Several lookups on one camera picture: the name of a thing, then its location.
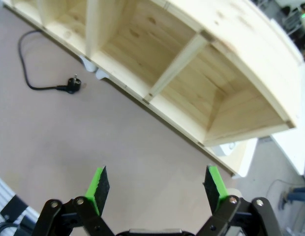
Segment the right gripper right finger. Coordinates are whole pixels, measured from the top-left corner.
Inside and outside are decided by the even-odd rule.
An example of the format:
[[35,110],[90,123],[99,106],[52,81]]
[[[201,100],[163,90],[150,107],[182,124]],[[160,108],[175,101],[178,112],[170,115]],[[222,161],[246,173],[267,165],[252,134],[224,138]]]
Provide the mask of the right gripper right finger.
[[216,166],[207,166],[203,186],[212,215],[198,231],[199,236],[282,235],[269,200],[257,197],[248,202],[229,194]]

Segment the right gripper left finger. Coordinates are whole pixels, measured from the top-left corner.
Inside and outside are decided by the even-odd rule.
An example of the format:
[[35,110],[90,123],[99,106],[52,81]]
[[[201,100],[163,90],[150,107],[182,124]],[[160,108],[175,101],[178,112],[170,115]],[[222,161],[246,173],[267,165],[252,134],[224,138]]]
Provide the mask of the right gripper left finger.
[[89,236],[112,236],[102,218],[110,185],[106,166],[97,168],[84,196],[63,203],[48,200],[36,222],[33,236],[69,236],[73,229],[83,228]]

